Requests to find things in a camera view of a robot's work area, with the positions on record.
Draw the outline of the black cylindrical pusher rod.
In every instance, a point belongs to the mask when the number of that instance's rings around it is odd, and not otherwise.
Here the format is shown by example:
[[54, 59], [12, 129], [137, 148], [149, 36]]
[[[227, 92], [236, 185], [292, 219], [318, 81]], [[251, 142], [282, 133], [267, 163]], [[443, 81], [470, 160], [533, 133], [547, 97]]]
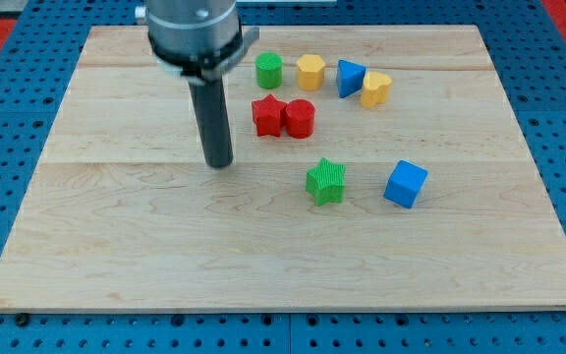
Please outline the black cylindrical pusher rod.
[[233, 161], [232, 139], [221, 80], [189, 84], [205, 163], [222, 169]]

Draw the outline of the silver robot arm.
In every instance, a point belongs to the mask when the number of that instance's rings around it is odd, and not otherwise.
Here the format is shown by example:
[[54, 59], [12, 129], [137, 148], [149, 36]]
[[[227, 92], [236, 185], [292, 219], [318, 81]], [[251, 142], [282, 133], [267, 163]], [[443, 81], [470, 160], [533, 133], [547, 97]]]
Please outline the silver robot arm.
[[233, 148], [223, 77], [259, 40], [243, 29], [235, 0], [145, 0], [135, 10], [157, 63], [189, 84], [205, 163], [223, 169]]

